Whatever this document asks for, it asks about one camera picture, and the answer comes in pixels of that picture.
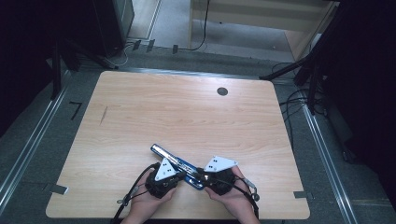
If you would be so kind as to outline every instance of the wood grain surface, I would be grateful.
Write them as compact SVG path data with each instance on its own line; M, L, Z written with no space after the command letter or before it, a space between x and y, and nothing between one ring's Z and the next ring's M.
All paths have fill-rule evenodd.
M47 215L113 217L116 201L162 160L154 143L197 167L215 155L238 161L258 188L260 218L309 217L306 199L293 195L303 186L271 82L122 72L100 76L57 182L69 191L52 194ZM233 217L181 181L153 218Z

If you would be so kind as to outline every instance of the metal clip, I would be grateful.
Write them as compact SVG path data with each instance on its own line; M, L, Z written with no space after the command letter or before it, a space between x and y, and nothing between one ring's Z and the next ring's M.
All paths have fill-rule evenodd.
M129 201L131 201L132 196L139 190L139 187L136 186L131 192L131 195L126 194L122 200L118 200L117 203L122 203L123 206L128 206Z
M248 179L243 178L242 179L249 187L254 189L254 193L251 194L251 197L253 198L254 201L258 202L260 199L259 194L257 194L257 188L256 186Z

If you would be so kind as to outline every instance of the white plastic part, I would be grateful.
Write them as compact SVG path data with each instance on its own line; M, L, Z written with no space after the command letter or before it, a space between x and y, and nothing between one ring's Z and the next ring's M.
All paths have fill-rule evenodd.
M168 159L163 158L163 162L161 162L160 168L158 169L157 174L155 175L155 181L160 181L169 176L175 175L176 171L169 162Z
M238 164L237 161L214 156L212 160L210 160L210 162L207 164L204 170L206 172L216 173L231 168L237 164Z

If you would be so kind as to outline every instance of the wrist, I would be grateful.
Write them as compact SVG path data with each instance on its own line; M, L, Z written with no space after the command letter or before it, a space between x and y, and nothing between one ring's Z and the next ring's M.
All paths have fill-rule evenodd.
M143 224L146 220L142 220L139 216L128 215L121 224Z
M252 212L246 212L245 214L240 215L238 217L238 221L241 224L260 224L260 221L254 215L253 211Z

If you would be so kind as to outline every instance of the human hand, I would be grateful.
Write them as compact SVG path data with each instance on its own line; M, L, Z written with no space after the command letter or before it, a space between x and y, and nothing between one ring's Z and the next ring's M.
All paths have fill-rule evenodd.
M146 192L147 189L145 187L145 183L147 178L149 177L150 172L146 172L142 178L137 183L139 186L139 190L135 193L135 195ZM148 191L139 195L131 200L131 210L129 215L121 222L121 224L142 224L146 220L148 220L157 209L161 206L161 204L168 202L172 199L176 188L169 190L165 196L161 199L158 199L152 196Z
M232 171L238 177L245 178L237 166L234 166ZM243 180L237 179L235 181L235 185L238 188L248 192L248 186ZM205 191L209 194L210 199L223 203L228 212L236 217L242 224L260 223L260 221L254 215L250 201L241 191L232 188L229 192L223 194L222 196L219 196L217 193L215 193L215 191L208 187L205 188Z

